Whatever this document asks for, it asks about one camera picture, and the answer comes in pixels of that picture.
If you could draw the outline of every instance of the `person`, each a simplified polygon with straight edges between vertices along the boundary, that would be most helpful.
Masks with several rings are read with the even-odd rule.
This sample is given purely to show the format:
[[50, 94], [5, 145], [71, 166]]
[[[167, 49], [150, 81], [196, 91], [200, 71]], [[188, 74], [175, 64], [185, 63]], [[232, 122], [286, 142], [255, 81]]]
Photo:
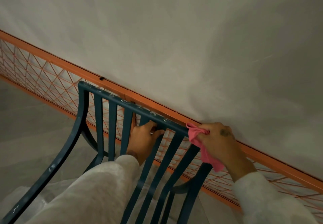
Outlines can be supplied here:
[[[156, 125], [150, 121], [135, 127], [126, 155], [84, 173], [28, 224], [119, 224], [133, 185], [138, 181], [139, 167], [151, 153], [156, 139], [164, 133], [157, 130], [151, 134]], [[297, 199], [277, 192], [257, 172], [240, 150], [230, 127], [221, 123], [202, 124], [200, 127], [209, 130], [210, 134], [200, 133], [198, 139], [213, 157], [222, 161], [235, 182], [233, 191], [244, 213], [244, 223], [317, 223]]]

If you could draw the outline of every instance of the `sleeve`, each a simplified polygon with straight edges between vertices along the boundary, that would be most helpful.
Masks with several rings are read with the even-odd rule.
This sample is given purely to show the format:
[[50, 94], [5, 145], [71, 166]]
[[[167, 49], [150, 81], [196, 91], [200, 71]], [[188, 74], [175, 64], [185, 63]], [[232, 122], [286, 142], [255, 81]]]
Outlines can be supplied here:
[[120, 224], [135, 183], [138, 161], [123, 155], [90, 169], [51, 201], [28, 224]]
[[314, 224], [314, 216], [296, 198], [279, 193], [259, 172], [240, 178], [233, 186], [245, 224]]

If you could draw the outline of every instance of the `gray wall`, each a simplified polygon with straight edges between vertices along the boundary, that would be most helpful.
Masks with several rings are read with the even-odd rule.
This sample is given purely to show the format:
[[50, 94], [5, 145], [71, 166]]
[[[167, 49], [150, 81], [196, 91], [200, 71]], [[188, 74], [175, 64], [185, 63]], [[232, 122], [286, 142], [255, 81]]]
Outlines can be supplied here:
[[323, 0], [0, 0], [0, 28], [323, 178]]

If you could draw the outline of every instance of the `orange wire mesh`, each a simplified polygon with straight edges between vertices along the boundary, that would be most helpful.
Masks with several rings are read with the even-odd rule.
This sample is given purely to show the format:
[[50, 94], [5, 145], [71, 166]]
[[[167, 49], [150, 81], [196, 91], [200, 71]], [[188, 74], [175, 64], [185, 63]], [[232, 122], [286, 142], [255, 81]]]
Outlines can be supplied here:
[[[22, 50], [8, 42], [0, 40], [0, 74], [19, 84], [38, 96], [56, 104], [57, 106], [76, 115], [78, 109], [78, 87], [80, 80], [87, 80], [68, 72], [52, 63], [49, 63], [25, 50]], [[95, 126], [95, 111], [93, 94], [90, 95], [87, 122]], [[103, 123], [104, 131], [109, 132], [109, 103], [103, 100]], [[121, 139], [123, 124], [123, 109], [118, 107], [116, 138]], [[174, 131], [167, 130], [160, 144], [155, 159], [162, 161], [169, 144], [174, 136]], [[188, 138], [184, 138], [169, 167], [175, 169], [190, 146]], [[202, 161], [200, 153], [185, 170], [184, 175], [192, 178], [196, 175]], [[319, 223], [323, 223], [323, 195], [311, 190], [302, 184], [277, 173], [264, 165], [254, 162], [257, 170], [283, 194], [297, 198], [316, 217]], [[207, 176], [204, 187], [219, 194], [220, 196], [239, 205], [232, 192], [233, 181], [224, 169], [221, 172], [213, 170]]]

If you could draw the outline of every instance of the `cleaning rag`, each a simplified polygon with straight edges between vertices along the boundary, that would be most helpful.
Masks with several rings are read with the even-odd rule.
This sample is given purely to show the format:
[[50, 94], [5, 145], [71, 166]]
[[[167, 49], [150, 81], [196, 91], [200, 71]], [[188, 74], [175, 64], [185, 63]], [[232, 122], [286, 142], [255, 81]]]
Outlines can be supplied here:
[[204, 133], [206, 135], [210, 134], [210, 131], [199, 128], [192, 123], [187, 123], [186, 127], [188, 128], [188, 139], [190, 142], [201, 149], [201, 160], [204, 163], [209, 163], [212, 165], [215, 172], [221, 171], [224, 169], [223, 163], [220, 160], [212, 157], [205, 146], [200, 142], [196, 137], [199, 133]]

